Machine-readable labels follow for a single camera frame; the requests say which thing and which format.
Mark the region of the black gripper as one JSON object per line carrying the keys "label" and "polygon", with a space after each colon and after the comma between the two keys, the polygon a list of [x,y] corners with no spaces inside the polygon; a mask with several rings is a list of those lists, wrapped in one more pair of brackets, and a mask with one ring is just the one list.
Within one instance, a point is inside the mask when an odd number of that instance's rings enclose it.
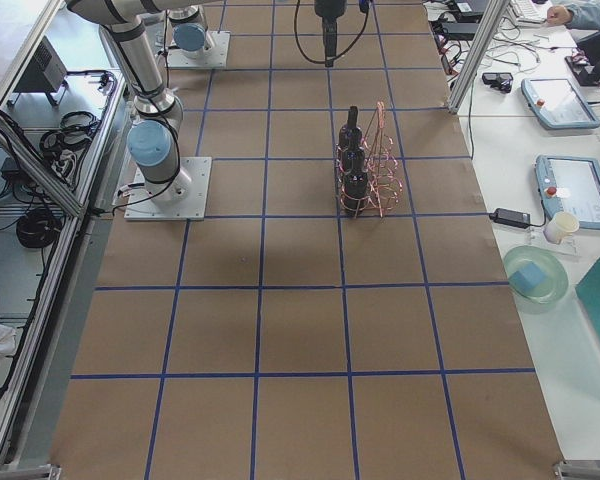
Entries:
{"label": "black gripper", "polygon": [[337,57],[337,19],[346,12],[346,0],[315,0],[314,12],[322,19],[324,66],[333,67]]}

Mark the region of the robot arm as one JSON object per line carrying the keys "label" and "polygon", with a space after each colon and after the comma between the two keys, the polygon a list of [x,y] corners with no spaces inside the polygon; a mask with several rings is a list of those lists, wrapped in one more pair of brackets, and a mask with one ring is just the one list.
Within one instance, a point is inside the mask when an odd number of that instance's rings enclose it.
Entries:
{"label": "robot arm", "polygon": [[[338,19],[346,12],[346,2],[337,0],[315,0],[314,13],[321,20],[322,42],[324,54],[321,60],[310,58],[300,45],[298,34],[298,14],[300,2],[296,2],[294,11],[293,32],[296,47],[301,56],[313,64],[330,68],[338,58]],[[191,6],[172,10],[166,15],[165,24],[172,27],[173,45],[164,47],[162,52],[181,50],[185,57],[195,58],[202,53],[208,53],[216,47],[214,37],[208,30],[208,24],[201,6]]]}
{"label": "robot arm", "polygon": [[68,1],[67,9],[96,24],[132,88],[140,120],[127,137],[127,150],[144,177],[147,203],[176,203],[193,180],[182,166],[178,136],[182,103],[163,79],[146,34],[144,14],[163,14],[176,46],[197,51],[207,43],[203,1]]}

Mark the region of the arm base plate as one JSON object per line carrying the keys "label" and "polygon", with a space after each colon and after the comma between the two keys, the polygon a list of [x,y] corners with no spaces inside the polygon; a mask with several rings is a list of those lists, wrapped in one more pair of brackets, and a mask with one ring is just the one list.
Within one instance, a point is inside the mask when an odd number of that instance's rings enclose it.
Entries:
{"label": "arm base plate", "polygon": [[182,157],[181,170],[169,188],[160,195],[159,185],[142,185],[130,192],[131,206],[124,218],[131,221],[176,221],[205,217],[208,187],[212,169],[211,157]]}
{"label": "arm base plate", "polygon": [[169,48],[168,64],[173,69],[224,69],[230,43],[229,31],[175,30]]}

